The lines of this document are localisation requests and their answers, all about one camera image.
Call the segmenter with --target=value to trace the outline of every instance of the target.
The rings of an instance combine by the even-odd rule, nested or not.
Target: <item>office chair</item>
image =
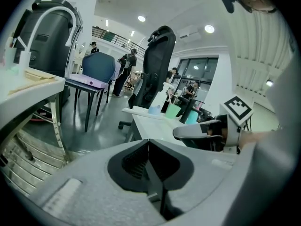
[[[148,42],[143,61],[145,87],[141,86],[139,91],[131,96],[128,102],[130,108],[136,105],[148,109],[156,94],[163,89],[174,50],[175,34],[170,27],[162,26],[151,34]],[[131,122],[120,121],[118,128],[122,129],[124,125],[130,126]]]
[[[112,76],[115,73],[115,59],[102,52],[97,52],[90,54],[88,56],[85,56],[83,58],[83,74],[86,76],[89,76],[91,78],[97,79],[99,81],[102,81],[104,83],[109,83]],[[76,89],[75,91],[75,98],[74,98],[74,110],[76,110],[76,103],[78,98],[78,91],[81,92],[81,90],[88,92],[88,109],[87,109],[87,116],[86,116],[86,123],[85,123],[85,132],[87,132],[88,128],[88,122],[89,122],[89,116],[90,111],[92,107],[92,102],[94,98],[95,93],[101,93],[98,100],[97,110],[96,110],[96,116],[98,115],[100,102],[103,96],[103,90],[83,84],[71,79],[66,79],[66,85],[74,87]]]

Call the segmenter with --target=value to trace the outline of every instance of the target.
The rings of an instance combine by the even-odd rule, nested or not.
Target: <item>gray floor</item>
[[[130,114],[121,112],[128,107],[130,95],[120,98],[109,97],[106,103],[106,94],[103,94],[99,114],[96,117],[98,97],[95,96],[90,114],[88,131],[85,133],[85,118],[87,113],[87,93],[83,92],[74,111],[75,89],[71,88],[71,96],[63,107],[62,134],[67,150],[74,152],[91,152],[103,148],[122,144],[126,138],[128,127],[118,129],[119,121],[131,121]],[[57,146],[53,125],[47,122],[30,121],[24,131],[46,143]]]

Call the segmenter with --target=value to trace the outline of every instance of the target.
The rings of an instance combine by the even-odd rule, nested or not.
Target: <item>railing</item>
[[[117,34],[114,34],[112,32],[108,32],[104,29],[98,28],[98,27],[92,27],[92,36],[106,40],[108,42],[112,42],[116,45],[119,45],[129,51],[132,49],[137,50],[137,55],[144,58],[145,49],[140,47],[139,45],[129,41],[126,38],[123,38]]]

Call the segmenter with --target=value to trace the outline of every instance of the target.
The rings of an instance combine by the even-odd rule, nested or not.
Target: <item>ceiling light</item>
[[[139,20],[140,22],[145,22],[145,17],[143,17],[143,16],[138,16],[138,20]]]
[[[205,31],[208,33],[213,33],[214,32],[214,27],[211,25],[206,25],[205,26]]]
[[[274,84],[274,82],[273,81],[271,81],[271,80],[267,80],[267,86],[272,86]]]

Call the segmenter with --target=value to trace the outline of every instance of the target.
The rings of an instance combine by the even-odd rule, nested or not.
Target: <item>green cup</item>
[[[181,108],[178,107],[177,105],[170,103],[166,110],[165,117],[167,117],[169,119],[174,119],[177,116],[177,114],[179,113],[180,109]]]

